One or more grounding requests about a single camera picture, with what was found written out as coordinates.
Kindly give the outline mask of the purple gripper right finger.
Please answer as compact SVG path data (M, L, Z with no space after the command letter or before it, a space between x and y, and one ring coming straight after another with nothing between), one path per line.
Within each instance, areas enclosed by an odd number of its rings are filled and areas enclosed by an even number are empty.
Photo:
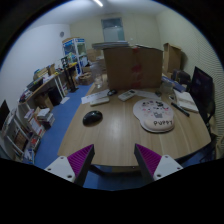
M147 184L182 169L182 166L169 155L161 156L139 144L135 145L134 155L139 164L143 180Z

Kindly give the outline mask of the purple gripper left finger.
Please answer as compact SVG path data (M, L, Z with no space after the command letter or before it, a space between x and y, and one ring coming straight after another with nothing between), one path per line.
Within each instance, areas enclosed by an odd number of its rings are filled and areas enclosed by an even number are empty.
M68 157L59 156L45 170L69 182L82 186L94 155L94 145L91 144Z

